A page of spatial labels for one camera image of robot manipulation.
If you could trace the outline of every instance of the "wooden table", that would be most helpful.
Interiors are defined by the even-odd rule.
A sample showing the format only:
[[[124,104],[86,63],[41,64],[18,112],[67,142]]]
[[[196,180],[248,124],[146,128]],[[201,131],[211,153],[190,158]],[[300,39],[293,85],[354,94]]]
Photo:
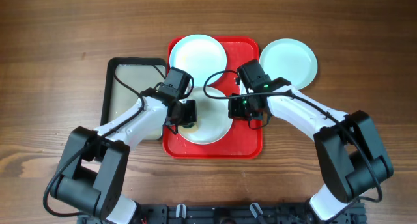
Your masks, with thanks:
[[[0,223],[73,223],[41,198],[68,134],[99,124],[107,62],[166,59],[172,38],[198,33],[305,42],[319,73],[303,92],[369,113],[394,164],[384,200],[366,204],[369,222],[417,222],[415,0],[0,0],[0,18]],[[313,142],[273,119],[254,160],[174,160],[142,143],[123,192],[143,204],[273,203],[322,184]]]

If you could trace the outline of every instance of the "black cable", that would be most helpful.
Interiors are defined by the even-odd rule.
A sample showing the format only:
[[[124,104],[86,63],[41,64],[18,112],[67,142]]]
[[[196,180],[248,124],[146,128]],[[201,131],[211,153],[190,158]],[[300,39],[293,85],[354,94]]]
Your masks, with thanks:
[[[268,126],[269,121],[270,121],[270,119],[271,119],[271,115],[269,115],[269,114],[267,114],[267,115],[268,115],[268,117],[266,118],[266,123],[265,123],[264,125],[262,125],[262,126],[258,126],[258,127],[254,127],[254,128],[252,128],[252,127],[250,126],[250,121],[251,121],[251,120],[248,120],[248,126],[249,126],[249,128],[251,128],[251,129],[253,129],[253,130],[258,130],[258,129],[264,128],[265,126]]]
[[[153,64],[152,66],[156,69],[156,71],[158,71],[159,74],[161,74],[162,78],[166,79],[166,77],[164,76],[164,74],[161,72],[161,70],[159,70],[158,67],[156,67],[156,65]]]
[[[67,214],[58,213],[58,212],[53,211],[48,205],[48,195],[49,195],[49,192],[51,191],[51,188],[52,188],[53,184],[55,183],[55,181],[61,176],[61,174],[64,172],[64,170],[78,156],[82,155],[86,150],[87,150],[87,147],[83,147],[82,149],[77,151],[72,157],[70,157],[70,159],[68,159],[64,163],[64,165],[61,168],[58,169],[58,171],[55,173],[55,175],[50,180],[50,183],[48,183],[48,185],[46,186],[45,193],[44,193],[44,198],[43,198],[43,204],[44,204],[45,210],[48,211],[48,213],[50,213],[54,216],[57,216],[57,217],[74,217],[74,216],[78,216],[78,215],[86,215],[86,213],[84,213],[84,212],[74,212],[74,213],[67,213]]]
[[[102,137],[107,137],[109,135],[111,135],[112,133],[115,133],[120,127],[124,126],[125,124],[127,124],[128,122],[130,122],[131,120],[133,120],[135,117],[137,117],[145,108],[145,99],[143,99],[143,96],[138,93],[135,89],[129,87],[127,84],[125,84],[123,81],[121,81],[117,75],[116,75],[116,68],[113,71],[113,77],[116,79],[116,81],[118,83],[120,83],[123,87],[126,87],[129,91],[132,91],[134,94],[137,95],[137,97],[141,100],[141,107],[136,111],[135,114],[133,114],[132,116],[130,116],[128,119],[126,119],[125,121],[123,121],[122,123],[120,123],[119,125],[117,125],[116,127],[114,127],[113,129],[111,129],[108,133],[106,133],[106,136]]]
[[[207,83],[209,82],[209,80],[212,79],[214,76],[216,76],[218,74],[224,74],[224,73],[227,73],[227,72],[234,73],[239,77],[238,72],[236,72],[234,70],[223,70],[223,71],[216,72],[215,74],[211,75],[210,77],[207,78],[207,80],[204,82],[204,85],[203,85],[203,92],[207,97],[215,99],[215,100],[232,100],[232,99],[245,98],[245,97],[250,97],[250,96],[288,96],[288,97],[291,96],[290,92],[249,93],[249,94],[241,94],[241,95],[238,95],[238,96],[229,96],[229,97],[227,97],[227,96],[226,97],[217,97],[217,96],[209,95],[206,91]]]
[[[173,133],[174,135],[177,135],[178,134],[178,127],[177,126],[175,126],[175,130],[173,129],[173,128],[171,128],[170,126],[168,126],[168,125],[165,125],[167,128],[168,128],[168,130],[171,132],[171,133]]]
[[[155,85],[154,89],[156,89],[157,87],[159,87],[161,84],[163,84],[163,82],[158,82],[158,83]]]

